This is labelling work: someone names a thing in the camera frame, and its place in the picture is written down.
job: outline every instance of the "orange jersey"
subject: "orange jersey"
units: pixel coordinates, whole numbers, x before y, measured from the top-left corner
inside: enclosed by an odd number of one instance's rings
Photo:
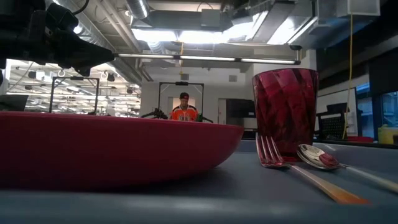
[[[197,116],[198,110],[194,106],[188,105],[186,110],[178,106],[173,109],[171,119],[176,121],[196,121]]]

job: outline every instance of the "spoon handle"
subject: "spoon handle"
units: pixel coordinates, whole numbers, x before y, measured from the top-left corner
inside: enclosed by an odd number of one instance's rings
[[[311,174],[310,172],[295,166],[290,166],[293,170],[297,171],[298,174],[305,177],[311,183],[316,185],[324,193],[329,195],[334,201],[341,204],[370,204],[366,199],[363,199],[355,194],[349,193],[348,191],[341,189],[340,187]]]
[[[364,177],[368,180],[371,180],[371,181],[379,184],[382,187],[385,187],[388,190],[398,193],[398,184],[391,180],[387,180],[387,179],[375,176],[373,174],[370,174],[368,172],[359,170],[359,169],[351,167],[351,166],[343,165],[343,167],[345,167],[347,170],[349,170],[351,172],[354,172],[355,174],[360,175],[361,177]]]

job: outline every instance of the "baseball cap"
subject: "baseball cap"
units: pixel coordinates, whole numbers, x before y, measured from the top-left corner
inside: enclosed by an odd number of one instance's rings
[[[189,94],[188,94],[188,93],[181,93],[181,94],[180,94],[180,99],[189,100]]]

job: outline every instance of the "yellow cable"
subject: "yellow cable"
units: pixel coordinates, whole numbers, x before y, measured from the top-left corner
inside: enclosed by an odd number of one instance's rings
[[[343,139],[347,132],[347,125],[348,125],[348,103],[349,103],[349,93],[351,92],[351,79],[353,77],[353,32],[354,32],[354,19],[353,15],[351,14],[351,31],[349,35],[349,80],[348,80],[348,97],[347,97],[347,107],[346,107],[346,116],[345,116],[345,123],[344,123],[344,132],[343,132]]]

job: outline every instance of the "yellow container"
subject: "yellow container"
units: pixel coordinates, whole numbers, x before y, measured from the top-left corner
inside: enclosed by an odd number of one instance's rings
[[[381,144],[393,144],[393,136],[398,135],[398,128],[388,128],[383,125],[379,128],[379,143]]]

